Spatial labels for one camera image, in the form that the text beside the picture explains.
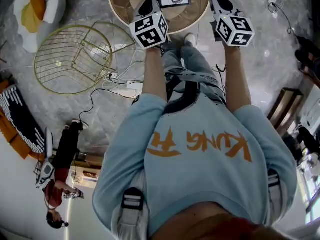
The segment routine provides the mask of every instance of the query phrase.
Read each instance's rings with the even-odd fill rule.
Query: light blue sweatshirt
[[[289,209],[297,188],[296,163],[257,107],[247,105],[232,114],[203,93],[182,111],[163,115],[166,106],[161,98],[142,94],[106,152],[93,207],[109,230],[115,207],[142,169],[149,236],[201,202],[215,202],[237,217],[265,223],[270,169],[286,186],[284,205]]]

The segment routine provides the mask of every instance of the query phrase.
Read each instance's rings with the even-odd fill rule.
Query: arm
[[[297,190],[297,164],[294,156],[269,122],[262,111],[252,105],[247,105],[235,111],[234,116],[253,135],[263,151],[268,171],[273,170],[280,180],[279,205],[269,205],[269,225],[281,219],[291,207]]]
[[[160,54],[146,53],[143,93],[120,125],[105,153],[102,170],[93,194],[93,209],[107,229],[111,229],[114,209],[140,170],[149,141],[167,105],[165,77]]]
[[[146,50],[142,93],[153,94],[165,102],[168,101],[165,72],[159,49],[150,48]]]
[[[77,190],[75,188],[72,188],[70,187],[68,184],[60,181],[60,180],[57,180],[54,184],[54,187],[59,189],[59,190],[66,190],[66,191],[69,191],[71,193],[76,193]]]
[[[231,113],[237,109],[251,105],[250,91],[242,65],[241,52],[238,47],[227,46],[225,49],[225,92],[226,107]]]

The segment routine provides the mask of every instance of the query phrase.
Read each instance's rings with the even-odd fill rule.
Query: shoe
[[[73,119],[71,123],[78,123],[78,124],[81,123],[83,130],[86,130],[89,128],[89,125],[87,123],[85,123],[84,121],[77,120],[77,119]]]
[[[197,38],[194,34],[188,34],[184,39],[184,45],[189,47],[196,47]]]

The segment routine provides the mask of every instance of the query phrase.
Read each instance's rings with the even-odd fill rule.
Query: wooden furniture
[[[109,0],[114,14],[129,26],[134,19],[134,10],[141,0]],[[209,0],[191,0],[188,6],[164,8],[162,12],[168,22],[168,34],[182,32],[195,25],[209,7]]]
[[[267,118],[280,136],[283,136],[293,121],[303,99],[297,89],[283,88]]]
[[[85,161],[73,161],[72,165],[81,168],[101,170],[103,161],[103,156],[88,155]]]

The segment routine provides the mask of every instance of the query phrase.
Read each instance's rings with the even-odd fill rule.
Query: white armchair
[[[30,3],[30,0],[15,0],[14,2],[13,11],[19,25],[18,33],[23,38],[22,47],[29,53],[37,52],[45,38],[59,28],[59,22],[66,10],[66,0],[45,0],[45,2],[46,10],[43,22],[36,33],[30,33],[21,22],[22,11]]]

